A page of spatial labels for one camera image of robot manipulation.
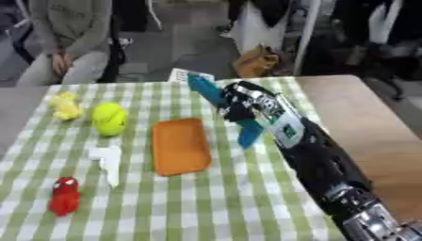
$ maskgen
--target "white toy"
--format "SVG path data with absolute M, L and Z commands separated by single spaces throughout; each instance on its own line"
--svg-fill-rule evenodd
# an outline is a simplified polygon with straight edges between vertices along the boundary
M 107 181 L 111 187 L 119 185 L 119 165 L 122 150 L 117 146 L 90 148 L 89 159 L 100 160 L 100 168 L 107 172 Z

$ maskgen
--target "yellow ball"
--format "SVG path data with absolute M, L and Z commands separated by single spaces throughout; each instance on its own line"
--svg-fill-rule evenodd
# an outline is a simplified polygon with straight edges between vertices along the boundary
M 127 113 L 119 104 L 105 102 L 99 104 L 92 113 L 92 124 L 103 136 L 120 134 L 126 126 Z

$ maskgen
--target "tablecloth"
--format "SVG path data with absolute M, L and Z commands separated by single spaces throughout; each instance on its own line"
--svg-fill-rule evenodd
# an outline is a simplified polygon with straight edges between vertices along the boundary
M 283 92 L 319 122 L 294 78 L 252 80 Z M 231 81 L 220 81 L 224 86 Z M 74 91 L 84 118 L 54 119 L 47 101 Z M 114 101 L 129 119 L 117 137 L 100 137 L 89 113 Z M 162 177 L 154 172 L 151 129 L 158 121 L 203 121 L 212 155 L 202 172 Z M 0 162 L 1 240 L 339 240 L 266 134 L 248 150 L 238 127 L 186 83 L 53 86 Z M 112 189 L 90 147 L 122 147 L 120 185 Z M 65 216 L 48 211 L 54 181 L 72 175 L 80 206 Z

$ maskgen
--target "robotic arm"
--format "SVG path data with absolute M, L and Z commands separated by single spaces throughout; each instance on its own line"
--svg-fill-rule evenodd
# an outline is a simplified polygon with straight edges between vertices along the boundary
M 195 81 L 206 80 L 189 77 L 190 86 Z M 422 220 L 399 224 L 349 155 L 282 94 L 240 81 L 219 97 L 225 100 L 220 114 L 228 121 L 254 120 L 255 112 L 263 116 L 288 165 L 348 240 L 422 241 Z

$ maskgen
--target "plastic toy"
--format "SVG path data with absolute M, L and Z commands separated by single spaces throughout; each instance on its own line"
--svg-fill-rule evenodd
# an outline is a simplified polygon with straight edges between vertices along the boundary
M 89 159 L 100 160 L 100 168 L 107 172 L 107 181 L 111 187 L 119 185 L 119 166 L 122 150 L 118 146 L 107 148 L 90 148 Z
M 75 102 L 75 99 L 76 95 L 68 90 L 53 97 L 49 104 L 56 109 L 53 114 L 54 117 L 65 121 L 80 117 L 84 111 L 82 107 Z
M 50 211 L 57 216 L 65 216 L 79 206 L 79 184 L 74 177 L 60 177 L 53 185 Z

